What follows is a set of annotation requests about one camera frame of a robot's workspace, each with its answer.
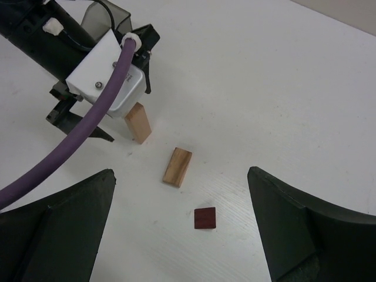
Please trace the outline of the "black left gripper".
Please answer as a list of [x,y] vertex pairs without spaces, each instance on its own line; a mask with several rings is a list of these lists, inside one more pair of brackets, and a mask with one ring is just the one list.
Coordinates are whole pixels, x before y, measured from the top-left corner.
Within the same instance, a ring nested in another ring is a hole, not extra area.
[[[55,97],[69,97],[66,78],[74,71],[96,42],[56,1],[1,1],[1,35],[57,78],[50,91]],[[160,39],[151,24],[131,30],[142,41],[133,64],[143,70],[144,59]],[[72,113],[76,99],[61,100],[46,120],[68,135],[83,117]],[[113,142],[98,126],[90,134]]]

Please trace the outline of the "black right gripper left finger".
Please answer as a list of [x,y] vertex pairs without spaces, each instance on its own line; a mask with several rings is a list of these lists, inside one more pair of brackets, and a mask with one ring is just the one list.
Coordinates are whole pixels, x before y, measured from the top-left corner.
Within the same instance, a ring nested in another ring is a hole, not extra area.
[[1,281],[89,281],[115,186],[105,169],[1,213]]

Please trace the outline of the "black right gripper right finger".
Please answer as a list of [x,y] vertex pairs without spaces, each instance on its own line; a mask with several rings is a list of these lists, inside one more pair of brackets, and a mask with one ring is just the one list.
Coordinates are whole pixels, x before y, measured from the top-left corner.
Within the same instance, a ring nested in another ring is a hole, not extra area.
[[375,216],[321,200],[256,166],[247,179],[272,281],[375,281]]

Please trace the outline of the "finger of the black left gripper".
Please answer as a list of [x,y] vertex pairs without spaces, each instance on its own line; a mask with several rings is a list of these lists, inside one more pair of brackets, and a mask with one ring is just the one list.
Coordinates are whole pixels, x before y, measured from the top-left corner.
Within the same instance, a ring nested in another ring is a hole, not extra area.
[[143,71],[145,74],[145,81],[146,81],[146,90],[145,90],[146,94],[151,94],[152,92],[149,67],[150,67],[150,57],[147,57],[146,59],[144,59],[144,66],[143,66]]

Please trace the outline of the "smoky transparent plastic bin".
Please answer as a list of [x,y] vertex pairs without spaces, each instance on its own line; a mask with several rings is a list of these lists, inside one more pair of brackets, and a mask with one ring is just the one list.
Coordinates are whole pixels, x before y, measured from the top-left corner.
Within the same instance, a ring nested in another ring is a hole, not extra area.
[[116,36],[132,30],[131,13],[111,1],[93,1],[86,9],[81,27],[96,41],[113,29]]

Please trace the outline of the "plain light wood block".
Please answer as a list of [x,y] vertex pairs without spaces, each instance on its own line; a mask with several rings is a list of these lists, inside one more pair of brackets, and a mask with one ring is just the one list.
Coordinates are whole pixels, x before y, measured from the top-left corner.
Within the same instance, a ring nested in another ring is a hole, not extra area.
[[137,102],[125,116],[125,122],[134,140],[143,144],[152,133],[144,106]]

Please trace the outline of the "dark red wood block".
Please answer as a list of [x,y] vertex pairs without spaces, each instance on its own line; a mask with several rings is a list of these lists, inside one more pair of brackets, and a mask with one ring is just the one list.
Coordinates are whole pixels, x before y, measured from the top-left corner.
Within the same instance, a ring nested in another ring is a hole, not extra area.
[[205,207],[194,210],[195,229],[215,229],[216,228],[216,208]]

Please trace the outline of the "striped light wood block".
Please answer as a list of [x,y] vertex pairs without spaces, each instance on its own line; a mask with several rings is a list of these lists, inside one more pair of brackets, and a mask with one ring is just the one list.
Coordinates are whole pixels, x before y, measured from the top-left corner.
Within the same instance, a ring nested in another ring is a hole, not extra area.
[[180,188],[193,153],[176,147],[167,165],[162,181],[166,184]]

